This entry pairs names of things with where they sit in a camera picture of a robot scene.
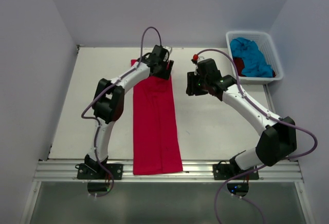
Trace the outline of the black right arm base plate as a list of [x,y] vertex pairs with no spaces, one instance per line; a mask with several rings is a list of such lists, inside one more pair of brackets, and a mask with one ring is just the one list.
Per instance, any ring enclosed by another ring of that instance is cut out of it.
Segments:
[[[212,165],[212,172],[214,180],[227,180],[233,176],[247,172],[248,170],[256,169],[257,167],[251,167],[247,170],[240,170],[237,166],[231,165],[228,161],[220,161]],[[248,175],[237,178],[237,180],[258,180],[259,173],[254,171]]]

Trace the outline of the pink red t shirt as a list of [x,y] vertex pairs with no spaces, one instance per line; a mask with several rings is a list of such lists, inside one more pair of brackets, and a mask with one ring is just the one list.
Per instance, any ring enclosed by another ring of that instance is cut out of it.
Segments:
[[133,88],[133,174],[181,171],[172,80],[149,77]]

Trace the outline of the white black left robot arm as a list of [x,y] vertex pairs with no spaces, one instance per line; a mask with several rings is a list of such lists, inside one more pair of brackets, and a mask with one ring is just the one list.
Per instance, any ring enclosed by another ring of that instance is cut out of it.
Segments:
[[125,94],[149,77],[168,80],[174,64],[169,59],[171,53],[171,47],[156,45],[122,75],[98,82],[93,101],[81,115],[96,121],[96,131],[90,152],[76,165],[78,179],[105,179],[113,174],[106,165],[108,145],[114,124],[123,114]]

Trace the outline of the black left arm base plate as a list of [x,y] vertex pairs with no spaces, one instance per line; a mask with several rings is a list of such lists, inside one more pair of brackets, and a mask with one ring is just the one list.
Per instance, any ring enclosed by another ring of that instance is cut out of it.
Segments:
[[106,170],[99,168],[96,171],[87,167],[84,163],[75,165],[78,170],[77,179],[79,180],[100,180],[100,179],[113,179],[121,180],[123,174],[123,164],[109,163],[104,165]]

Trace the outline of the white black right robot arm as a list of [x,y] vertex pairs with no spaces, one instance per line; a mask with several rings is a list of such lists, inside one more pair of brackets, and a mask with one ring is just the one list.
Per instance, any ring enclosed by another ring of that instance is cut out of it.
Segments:
[[258,165],[273,166],[297,149],[295,122],[280,118],[260,105],[231,75],[223,76],[214,59],[192,60],[196,69],[187,73],[189,96],[210,94],[235,109],[259,134],[256,147],[233,156],[227,164],[219,163],[218,170],[229,178],[241,179]]

